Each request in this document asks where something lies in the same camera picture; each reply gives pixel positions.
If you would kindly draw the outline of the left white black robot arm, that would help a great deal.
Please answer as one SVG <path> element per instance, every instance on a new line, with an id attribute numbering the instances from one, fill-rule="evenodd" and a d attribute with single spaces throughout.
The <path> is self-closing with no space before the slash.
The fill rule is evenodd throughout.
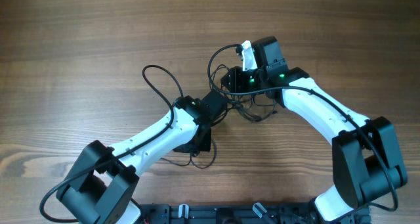
<path id="1" fill-rule="evenodd" d="M 211 91 L 203 99 L 179 98 L 159 121 L 139 134 L 105 146 L 88 144 L 57 190 L 56 198 L 78 223 L 138 223 L 141 210 L 132 201 L 140 176 L 168 152 L 208 151 L 211 126 L 227 100 Z"/>

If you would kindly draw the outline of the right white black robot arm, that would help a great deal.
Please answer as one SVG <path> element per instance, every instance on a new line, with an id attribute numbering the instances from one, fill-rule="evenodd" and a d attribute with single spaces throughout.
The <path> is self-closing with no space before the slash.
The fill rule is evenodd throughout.
<path id="1" fill-rule="evenodd" d="M 392 123 L 359 114 L 322 90 L 300 68 L 290 69 L 274 36 L 233 44 L 242 65 L 221 78 L 221 93 L 250 121 L 262 119 L 244 108 L 244 96 L 254 105 L 265 95 L 304 118 L 331 145 L 333 186 L 312 205 L 318 223 L 351 217 L 360 223 L 369 207 L 386 211 L 398 208 L 397 189 L 408 182 L 398 138 Z"/>

